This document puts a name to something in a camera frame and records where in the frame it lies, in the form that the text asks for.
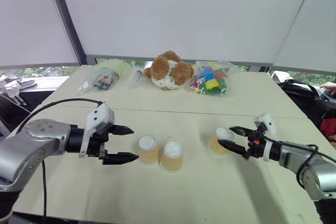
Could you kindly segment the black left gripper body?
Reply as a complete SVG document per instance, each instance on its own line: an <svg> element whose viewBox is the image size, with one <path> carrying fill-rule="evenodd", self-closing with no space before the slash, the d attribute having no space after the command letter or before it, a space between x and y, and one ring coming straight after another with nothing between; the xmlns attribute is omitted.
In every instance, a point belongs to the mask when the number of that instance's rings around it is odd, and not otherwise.
<svg viewBox="0 0 336 224"><path fill-rule="evenodd" d="M113 125L100 131L96 131L89 139L86 155L89 157L97 157L98 159L110 159L113 154L109 154L105 149L105 142L109 140L109 134L113 134L116 126Z"/></svg>

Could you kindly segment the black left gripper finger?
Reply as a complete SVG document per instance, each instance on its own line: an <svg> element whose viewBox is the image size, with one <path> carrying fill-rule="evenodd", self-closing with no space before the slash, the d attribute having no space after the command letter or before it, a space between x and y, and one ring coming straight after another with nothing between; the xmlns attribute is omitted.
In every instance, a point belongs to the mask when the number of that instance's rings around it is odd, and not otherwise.
<svg viewBox="0 0 336 224"><path fill-rule="evenodd" d="M113 125L113 135L128 135L133 133L134 131L127 126Z"/></svg>
<svg viewBox="0 0 336 224"><path fill-rule="evenodd" d="M130 163L139 158L138 155L129 153L129 152L118 152L116 154L108 154L102 158L103 165L122 165L126 163Z"/></svg>

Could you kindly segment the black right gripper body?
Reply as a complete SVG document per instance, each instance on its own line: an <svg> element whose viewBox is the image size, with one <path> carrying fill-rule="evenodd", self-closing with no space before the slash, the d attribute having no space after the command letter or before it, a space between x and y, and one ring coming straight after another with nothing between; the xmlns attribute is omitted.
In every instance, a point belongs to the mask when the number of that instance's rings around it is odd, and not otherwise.
<svg viewBox="0 0 336 224"><path fill-rule="evenodd" d="M248 150L243 155L244 159L249 159L250 157L260 158L263 156L266 146L265 131L266 126L263 123L260 123L256 130L244 128L244 136L248 139Z"/></svg>

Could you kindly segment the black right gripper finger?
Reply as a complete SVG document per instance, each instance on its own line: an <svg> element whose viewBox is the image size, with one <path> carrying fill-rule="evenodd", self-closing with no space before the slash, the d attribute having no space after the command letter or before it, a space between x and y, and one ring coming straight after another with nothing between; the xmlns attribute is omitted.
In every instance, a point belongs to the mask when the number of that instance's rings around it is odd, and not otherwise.
<svg viewBox="0 0 336 224"><path fill-rule="evenodd" d="M243 146L237 145L236 143L229 140L217 140L217 141L223 148L231 152L234 152L241 156L248 156L248 153Z"/></svg>
<svg viewBox="0 0 336 224"><path fill-rule="evenodd" d="M249 137L253 133L253 130L241 126L232 126L229 129L235 134L243 137Z"/></svg>

